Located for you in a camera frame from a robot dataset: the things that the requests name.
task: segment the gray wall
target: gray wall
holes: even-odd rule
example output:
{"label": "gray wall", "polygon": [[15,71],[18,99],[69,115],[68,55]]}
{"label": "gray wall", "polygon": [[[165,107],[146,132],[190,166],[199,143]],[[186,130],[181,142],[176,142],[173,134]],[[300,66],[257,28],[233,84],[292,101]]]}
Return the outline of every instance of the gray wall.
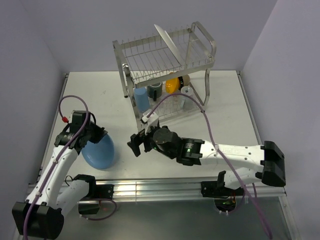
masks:
{"label": "gray wall", "polygon": [[320,1],[278,0],[243,70],[262,139],[286,159],[287,194],[302,239],[319,239]]}
{"label": "gray wall", "polygon": [[65,71],[115,71],[113,40],[200,21],[215,69],[242,70],[277,0],[21,0]]}
{"label": "gray wall", "polygon": [[39,170],[63,75],[18,0],[0,1],[0,239],[11,239],[11,209]]}

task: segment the dish rack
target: dish rack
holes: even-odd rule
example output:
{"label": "dish rack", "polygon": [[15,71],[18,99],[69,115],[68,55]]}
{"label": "dish rack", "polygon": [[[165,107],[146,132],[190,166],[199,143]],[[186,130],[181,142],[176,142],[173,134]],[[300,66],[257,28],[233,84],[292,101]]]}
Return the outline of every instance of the dish rack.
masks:
{"label": "dish rack", "polygon": [[[202,33],[202,37],[205,37],[209,42],[209,49],[196,35],[196,27]],[[191,27],[170,30],[168,35],[178,48],[184,62],[177,61],[159,34],[145,38],[140,37],[140,39],[133,41],[128,40],[128,42],[122,41],[121,44],[117,40],[112,42],[123,95],[125,98],[130,98],[139,131],[143,127],[140,121],[142,113],[139,112],[136,105],[134,88],[147,87],[204,70],[205,99],[202,100],[199,97],[191,82],[189,86],[193,88],[195,99],[204,109],[209,101],[210,70],[214,66],[217,49],[215,40],[198,21],[193,22]],[[160,98],[166,95],[168,93],[163,89]],[[199,110],[194,105],[193,110],[184,111],[179,105],[177,97],[169,97],[159,106],[156,113],[161,122]]]}

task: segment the black bracket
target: black bracket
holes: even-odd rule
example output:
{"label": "black bracket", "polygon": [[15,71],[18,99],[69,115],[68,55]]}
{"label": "black bracket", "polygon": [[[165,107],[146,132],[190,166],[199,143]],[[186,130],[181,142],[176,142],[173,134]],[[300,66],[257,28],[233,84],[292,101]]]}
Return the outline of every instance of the black bracket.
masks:
{"label": "black bracket", "polygon": [[204,198],[219,198],[228,196],[243,196],[244,190],[242,188],[230,189],[225,187],[226,171],[219,172],[217,181],[202,181],[201,194]]}
{"label": "black bracket", "polygon": [[[82,201],[89,201],[90,199],[111,199],[114,195],[113,184],[101,184],[95,185],[94,193],[91,197],[85,197]],[[93,215],[97,214],[100,209],[99,203],[80,203],[78,205],[78,212],[81,215]]]}

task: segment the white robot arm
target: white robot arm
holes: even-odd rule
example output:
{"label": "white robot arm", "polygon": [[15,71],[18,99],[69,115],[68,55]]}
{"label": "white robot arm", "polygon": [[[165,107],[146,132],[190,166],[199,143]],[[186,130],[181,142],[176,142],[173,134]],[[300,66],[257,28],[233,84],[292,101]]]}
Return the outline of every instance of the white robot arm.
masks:
{"label": "white robot arm", "polygon": [[[82,148],[88,141],[94,144],[98,143],[107,134],[103,127],[97,126],[92,121],[87,121],[83,130],[81,130],[85,118],[85,111],[74,111],[72,113],[72,122],[68,123],[56,137],[50,162],[42,173],[39,182],[24,202],[16,202],[13,206],[12,215],[21,235],[24,233],[25,219],[28,219],[28,236],[56,239],[63,228],[64,218],[77,202],[85,197],[92,199],[99,195],[95,177],[82,174],[74,177],[70,186],[59,195],[62,183]],[[78,137],[58,159],[57,156],[78,131],[81,131]]]}
{"label": "white robot arm", "polygon": [[[268,186],[284,187],[286,185],[284,154],[272,141],[264,145],[234,146],[213,145],[210,141],[179,137],[168,127],[159,125],[159,117],[154,112],[141,121],[145,129],[130,137],[128,146],[136,157],[140,155],[139,145],[143,143],[144,151],[154,149],[180,164],[193,165],[226,165],[226,161],[218,153],[218,149],[229,159],[245,185],[262,182]],[[231,171],[222,171],[218,176],[213,196],[234,194],[240,187],[235,174]]]}

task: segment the gray cup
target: gray cup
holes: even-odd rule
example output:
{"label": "gray cup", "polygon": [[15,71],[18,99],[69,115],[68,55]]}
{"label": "gray cup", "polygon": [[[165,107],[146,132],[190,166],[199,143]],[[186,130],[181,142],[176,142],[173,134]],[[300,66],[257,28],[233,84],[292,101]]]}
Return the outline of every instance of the gray cup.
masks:
{"label": "gray cup", "polygon": [[148,97],[155,102],[162,95],[162,82],[147,86],[146,92]]}

